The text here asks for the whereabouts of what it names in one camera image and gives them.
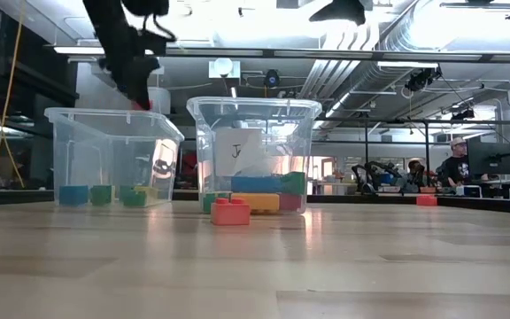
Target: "ceiling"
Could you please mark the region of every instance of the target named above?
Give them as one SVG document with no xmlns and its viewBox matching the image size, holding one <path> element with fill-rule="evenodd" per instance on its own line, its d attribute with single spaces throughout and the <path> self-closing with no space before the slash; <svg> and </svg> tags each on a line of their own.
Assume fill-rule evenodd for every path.
<svg viewBox="0 0 510 319">
<path fill-rule="evenodd" d="M 78 40 L 91 38 L 93 29 L 81 0 L 26 1 L 27 6 L 24 11 L 27 17 L 25 19 L 26 26 L 50 43 L 73 45 Z M 327 30 L 339 29 L 346 34 L 359 32 L 359 29 L 344 31 L 347 28 L 345 24 L 308 25 L 295 22 L 304 20 L 301 17 L 309 16 L 328 1 L 299 0 L 298 8 L 283 9 L 283 0 L 245 0 L 246 7 L 252 8 L 252 10 L 246 11 L 245 19 L 239 19 L 236 16 L 235 6 L 230 5 L 229 1 L 231 0 L 171 1 L 171 13 L 160 22 L 183 39 L 181 45 L 184 47 L 210 45 L 234 48 L 323 49 L 328 40 L 328 37 L 324 36 Z M 368 20 L 378 23 L 380 35 L 393 32 L 391 23 L 396 22 L 397 18 L 404 14 L 406 8 L 414 2 L 414 0 L 374 0 L 374 3 L 377 4 L 390 5 L 377 5 L 374 12 L 368 14 Z M 411 26 L 413 40 L 419 43 L 442 42 L 443 44 L 439 46 L 441 51 L 510 52 L 510 20 L 503 18 L 502 14 L 504 13 L 453 12 L 451 10 L 444 12 L 439 8 L 439 4 L 442 2 L 443 0 L 419 1 L 426 5 L 422 7 L 422 10 L 414 11 Z M 179 16 L 179 10 L 183 4 L 196 8 L 192 17 L 185 19 Z M 15 19 L 19 18 L 19 0 L 0 0 L 0 8 Z M 269 21 L 285 20 L 289 23 L 269 23 Z M 346 50 L 339 44 L 335 47 L 339 50 Z M 177 113 L 186 113 L 184 105 L 190 97 L 226 94 L 223 81 L 208 78 L 209 60 L 208 58 L 161 59 L 161 64 L 165 67 L 165 76 L 160 86 L 171 90 L 173 107 Z M 276 96 L 281 90 L 301 90 L 305 79 L 316 67 L 315 60 L 239 60 L 242 72 L 253 71 L 261 74 L 269 69 L 279 70 L 279 74 L 283 77 L 281 86 L 287 88 L 269 90 L 267 92 L 269 97 Z M 472 88 L 480 86 L 482 83 L 486 88 L 505 89 L 510 87 L 510 65 L 442 64 L 441 67 L 444 78 L 448 82 L 435 82 L 430 86 L 431 89 L 449 89 L 450 85 L 458 89 Z M 248 83 L 245 82 L 245 76 L 250 76 Z M 359 73 L 351 73 L 349 82 L 357 81 L 360 76 Z M 390 118 L 410 114 L 414 118 L 434 116 L 442 107 L 449 107 L 460 99 L 453 93 L 432 92 L 419 92 L 411 99 L 404 98 L 401 96 L 401 89 L 407 78 L 408 75 L 401 80 L 394 79 L 394 88 L 387 88 L 388 91 L 394 91 L 395 95 L 378 97 L 371 94 L 371 98 L 376 104 L 375 109 L 370 112 L 371 117 Z M 261 87 L 261 84 L 262 79 L 257 74 L 244 75 L 241 85 L 238 85 L 238 95 L 240 97 L 264 97 L 263 89 L 254 88 Z M 482 94 L 489 99 L 503 97 L 506 93 L 488 89 L 464 89 L 460 93 L 462 98 Z M 330 94 L 323 98 L 340 97 Z M 347 105 L 347 107 L 361 108 L 368 107 L 368 105 Z"/>
</svg>

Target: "table surface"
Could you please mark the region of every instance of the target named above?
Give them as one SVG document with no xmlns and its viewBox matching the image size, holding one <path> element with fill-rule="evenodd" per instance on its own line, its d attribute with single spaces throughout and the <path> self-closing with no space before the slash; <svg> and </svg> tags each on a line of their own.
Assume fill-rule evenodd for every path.
<svg viewBox="0 0 510 319">
<path fill-rule="evenodd" d="M 509 318 L 510 214 L 0 206 L 0 319 Z"/>
</svg>

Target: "blue lego block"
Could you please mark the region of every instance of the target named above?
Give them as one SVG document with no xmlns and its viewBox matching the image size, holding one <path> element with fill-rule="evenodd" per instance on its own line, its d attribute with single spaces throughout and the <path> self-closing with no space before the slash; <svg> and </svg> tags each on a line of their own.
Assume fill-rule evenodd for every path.
<svg viewBox="0 0 510 319">
<path fill-rule="evenodd" d="M 280 176 L 265 177 L 231 177 L 231 191 L 240 193 L 280 193 L 282 189 Z"/>
<path fill-rule="evenodd" d="M 89 200 L 88 186 L 60 186 L 58 203 L 61 206 L 86 205 Z"/>
</svg>

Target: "ductwork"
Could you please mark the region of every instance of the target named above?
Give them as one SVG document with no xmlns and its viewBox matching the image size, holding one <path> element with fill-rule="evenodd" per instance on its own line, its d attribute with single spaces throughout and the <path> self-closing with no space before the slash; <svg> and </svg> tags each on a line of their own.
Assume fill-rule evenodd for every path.
<svg viewBox="0 0 510 319">
<path fill-rule="evenodd" d="M 404 16 L 395 28 L 379 43 L 379 51 L 433 51 L 440 48 L 421 48 L 412 44 L 411 26 L 414 23 L 414 14 L 421 12 L 421 9 L 430 4 L 432 0 L 421 0 Z M 360 109 L 378 96 L 349 94 L 351 91 L 384 91 L 390 88 L 395 82 L 407 76 L 413 69 L 403 67 L 379 67 L 376 62 L 360 62 L 353 70 L 350 76 L 346 77 L 342 85 L 334 93 L 338 97 L 332 103 L 334 106 L 328 111 L 328 117 L 350 117 L 344 109 Z M 340 122 L 325 121 L 320 125 L 321 133 L 326 134 L 326 130 L 333 129 Z"/>
</svg>

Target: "green lego block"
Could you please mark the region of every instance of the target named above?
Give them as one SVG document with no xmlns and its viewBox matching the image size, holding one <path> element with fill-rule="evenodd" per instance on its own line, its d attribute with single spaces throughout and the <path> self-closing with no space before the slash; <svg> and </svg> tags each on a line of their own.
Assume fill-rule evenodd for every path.
<svg viewBox="0 0 510 319">
<path fill-rule="evenodd" d="M 147 192 L 146 191 L 126 192 L 123 197 L 123 206 L 125 207 L 147 206 Z"/>
<path fill-rule="evenodd" d="M 214 192 L 204 194 L 204 203 L 202 205 L 204 213 L 209 214 L 212 211 L 212 203 L 216 201 L 217 198 L 229 199 L 230 194 L 231 193 L 229 192 Z"/>
<path fill-rule="evenodd" d="M 306 174 L 302 172 L 290 172 L 281 177 L 282 192 L 293 195 L 305 195 Z"/>
<path fill-rule="evenodd" d="M 112 203 L 111 185 L 96 185 L 89 190 L 90 201 L 94 206 L 105 206 Z"/>
</svg>

